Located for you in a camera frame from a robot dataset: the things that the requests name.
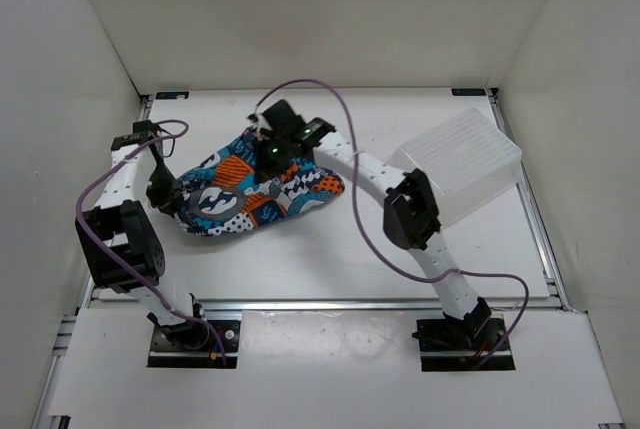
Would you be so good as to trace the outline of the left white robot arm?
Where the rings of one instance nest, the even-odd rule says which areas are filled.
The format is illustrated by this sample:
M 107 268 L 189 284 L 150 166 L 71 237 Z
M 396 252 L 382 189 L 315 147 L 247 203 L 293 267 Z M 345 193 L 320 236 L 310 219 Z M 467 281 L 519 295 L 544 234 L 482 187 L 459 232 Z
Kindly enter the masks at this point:
M 213 336 L 202 305 L 166 269 L 160 239 L 146 206 L 172 217 L 181 201 L 165 163 L 164 143 L 188 131 L 184 121 L 135 122 L 111 144 L 111 169 L 76 202 L 75 227 L 95 286 L 125 295 L 147 310 L 164 337 L 187 349 Z

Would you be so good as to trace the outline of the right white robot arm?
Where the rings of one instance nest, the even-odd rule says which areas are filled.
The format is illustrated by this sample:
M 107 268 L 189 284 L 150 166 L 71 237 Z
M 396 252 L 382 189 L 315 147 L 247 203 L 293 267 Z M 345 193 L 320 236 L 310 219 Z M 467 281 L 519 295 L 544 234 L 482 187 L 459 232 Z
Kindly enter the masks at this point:
M 439 208 L 427 175 L 406 172 L 359 150 L 355 135 L 342 135 L 322 118 L 310 121 L 285 100 L 248 117 L 256 133 L 256 174 L 283 173 L 296 158 L 308 159 L 347 178 L 351 195 L 364 191 L 383 211 L 386 238 L 418 264 L 417 281 L 431 285 L 444 320 L 441 346 L 451 350 L 488 350 L 495 345 L 492 313 L 486 300 L 457 267 L 441 233 Z

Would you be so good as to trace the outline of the white perforated plastic basket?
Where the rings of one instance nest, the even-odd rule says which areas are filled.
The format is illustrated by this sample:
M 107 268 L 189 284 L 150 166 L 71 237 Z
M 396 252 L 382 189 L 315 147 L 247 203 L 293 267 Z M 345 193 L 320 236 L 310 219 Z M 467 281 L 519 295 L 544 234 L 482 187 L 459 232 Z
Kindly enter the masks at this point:
M 521 149 L 471 108 L 400 144 L 386 163 L 426 173 L 448 227 L 521 182 L 521 158 Z

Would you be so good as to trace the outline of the colourful patterned shorts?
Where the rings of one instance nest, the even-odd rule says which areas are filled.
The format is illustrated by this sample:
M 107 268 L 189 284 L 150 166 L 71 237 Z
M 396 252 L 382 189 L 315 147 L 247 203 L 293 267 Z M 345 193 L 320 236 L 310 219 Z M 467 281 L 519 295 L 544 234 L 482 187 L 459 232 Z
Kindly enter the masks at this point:
M 229 144 L 178 178 L 179 227 L 190 234 L 219 237 L 254 231 L 323 206 L 343 194 L 335 172 L 297 157 L 284 173 L 255 178 L 256 129 L 247 127 Z

